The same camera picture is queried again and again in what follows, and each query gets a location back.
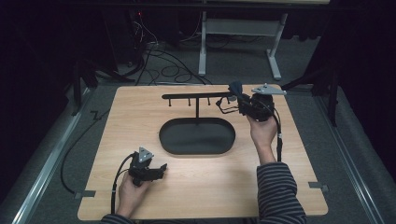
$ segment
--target black oval cutout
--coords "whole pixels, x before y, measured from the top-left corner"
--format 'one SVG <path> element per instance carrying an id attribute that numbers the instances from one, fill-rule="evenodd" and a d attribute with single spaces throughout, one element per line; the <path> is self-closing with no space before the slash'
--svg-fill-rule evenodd
<path id="1" fill-rule="evenodd" d="M 160 129 L 163 149 L 176 155 L 222 154 L 234 140 L 233 125 L 219 118 L 171 119 Z"/>

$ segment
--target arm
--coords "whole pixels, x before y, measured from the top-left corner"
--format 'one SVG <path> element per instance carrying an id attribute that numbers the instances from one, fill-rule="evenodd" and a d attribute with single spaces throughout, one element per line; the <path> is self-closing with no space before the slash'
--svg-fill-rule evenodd
<path id="1" fill-rule="evenodd" d="M 261 223 L 305 223 L 304 209 L 296 198 L 295 180 L 288 165 L 276 162 L 271 148 L 276 136 L 275 120 L 258 122 L 250 117 L 247 120 L 261 165 L 257 168 Z"/>
<path id="2" fill-rule="evenodd" d="M 130 217 L 134 210 L 142 202 L 145 192 L 150 182 L 143 182 L 142 186 L 137 187 L 132 183 L 133 178 L 125 173 L 119 187 L 120 205 L 116 214 L 108 214 L 101 220 L 103 224 L 132 224 Z"/>

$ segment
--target black metal rod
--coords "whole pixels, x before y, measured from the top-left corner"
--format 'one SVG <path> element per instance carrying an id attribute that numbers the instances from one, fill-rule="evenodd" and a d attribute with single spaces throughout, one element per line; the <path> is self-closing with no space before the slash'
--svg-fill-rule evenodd
<path id="1" fill-rule="evenodd" d="M 275 4 L 275 3 L 133 3 L 124 1 L 96 1 L 96 0 L 61 0 L 62 5 L 75 7 L 133 7 L 135 9 L 184 9 L 184 10 L 201 10 L 201 11 L 326 11 L 326 12 L 351 12 L 361 9 L 361 6 L 355 7 L 335 7 L 326 4 Z"/>
<path id="2" fill-rule="evenodd" d="M 199 98 L 195 98 L 195 117 L 199 118 Z"/>
<path id="3" fill-rule="evenodd" d="M 164 94 L 163 99 L 189 99 L 189 98 L 214 98 L 214 97 L 230 97 L 233 96 L 229 91 L 224 92 L 205 92 L 205 93 L 176 93 Z"/>

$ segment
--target metal bracket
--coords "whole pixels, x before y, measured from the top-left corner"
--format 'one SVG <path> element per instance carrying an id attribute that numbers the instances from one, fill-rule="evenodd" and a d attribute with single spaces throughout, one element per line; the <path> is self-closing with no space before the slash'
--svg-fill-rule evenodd
<path id="1" fill-rule="evenodd" d="M 265 83 L 263 86 L 253 88 L 251 91 L 262 95 L 286 95 L 286 91 L 282 91 Z"/>
<path id="2" fill-rule="evenodd" d="M 139 162 L 147 161 L 153 157 L 154 155 L 151 152 L 149 152 L 147 149 L 143 147 L 139 148 Z"/>
<path id="3" fill-rule="evenodd" d="M 81 198 L 94 198 L 96 190 L 84 190 L 83 192 L 77 192 L 74 196 L 74 199 Z"/>
<path id="4" fill-rule="evenodd" d="M 323 193 L 329 191 L 329 187 L 320 182 L 308 182 L 308 185 L 311 189 L 321 189 Z"/>

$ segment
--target desk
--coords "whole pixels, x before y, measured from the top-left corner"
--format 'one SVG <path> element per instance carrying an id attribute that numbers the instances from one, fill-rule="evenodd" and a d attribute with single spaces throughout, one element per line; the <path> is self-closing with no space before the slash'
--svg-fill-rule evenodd
<path id="1" fill-rule="evenodd" d="M 244 86 L 244 92 L 251 95 L 250 89 L 257 86 Z M 221 155 L 171 155 L 161 147 L 159 139 L 159 131 L 169 119 L 195 116 L 193 103 L 188 106 L 187 100 L 172 100 L 172 106 L 168 106 L 163 94 L 227 90 L 225 85 L 119 88 L 86 186 L 86 190 L 95 191 L 95 196 L 82 199 L 78 218 L 99 220 L 110 212 L 114 176 L 124 158 L 140 146 L 154 154 L 150 168 L 167 163 L 168 169 L 163 179 L 152 183 L 133 218 L 256 217 L 259 159 L 245 117 L 238 113 L 223 115 L 215 105 L 218 99 L 211 99 L 211 105 L 201 99 L 201 117 L 226 119 L 235 128 L 233 147 Z M 328 208 L 321 190 L 308 186 L 317 179 L 286 100 L 282 95 L 274 98 L 282 121 L 282 161 L 294 174 L 297 197 L 309 216 L 325 215 Z"/>

